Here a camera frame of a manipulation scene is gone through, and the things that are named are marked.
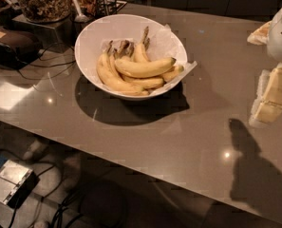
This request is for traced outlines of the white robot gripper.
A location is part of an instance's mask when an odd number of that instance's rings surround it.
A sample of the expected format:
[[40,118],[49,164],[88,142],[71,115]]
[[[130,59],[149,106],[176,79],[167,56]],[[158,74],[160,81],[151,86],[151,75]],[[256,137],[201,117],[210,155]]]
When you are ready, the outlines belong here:
[[[267,51],[277,62],[282,62],[282,8],[269,21],[252,32],[247,42],[266,45]],[[282,63],[272,71],[263,70],[257,85],[249,125],[265,127],[282,114]]]

